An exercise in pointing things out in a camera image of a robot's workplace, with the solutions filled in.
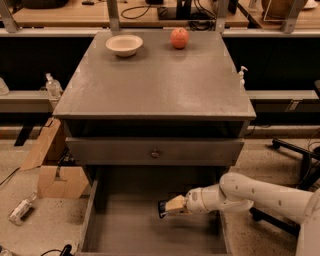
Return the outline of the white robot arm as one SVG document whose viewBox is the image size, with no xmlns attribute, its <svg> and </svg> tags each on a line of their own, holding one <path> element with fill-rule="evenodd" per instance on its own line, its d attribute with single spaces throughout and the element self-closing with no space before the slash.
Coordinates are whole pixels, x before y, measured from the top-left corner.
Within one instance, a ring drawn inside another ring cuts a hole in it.
<svg viewBox="0 0 320 256">
<path fill-rule="evenodd" d="M 189 190 L 158 203 L 159 217 L 212 211 L 243 212 L 255 203 L 300 225 L 295 256 L 320 255 L 320 190 L 315 192 L 224 174 L 218 184 Z"/>
</svg>

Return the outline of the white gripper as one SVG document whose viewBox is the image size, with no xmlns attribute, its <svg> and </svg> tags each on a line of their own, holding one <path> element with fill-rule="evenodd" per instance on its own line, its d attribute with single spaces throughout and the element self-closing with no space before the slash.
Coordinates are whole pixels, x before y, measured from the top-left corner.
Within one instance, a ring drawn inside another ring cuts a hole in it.
<svg viewBox="0 0 320 256">
<path fill-rule="evenodd" d="M 191 213 L 209 213 L 219 209 L 223 194 L 218 185 L 191 189 L 186 198 L 178 195 L 166 202 L 168 216 L 187 216 Z"/>
</svg>

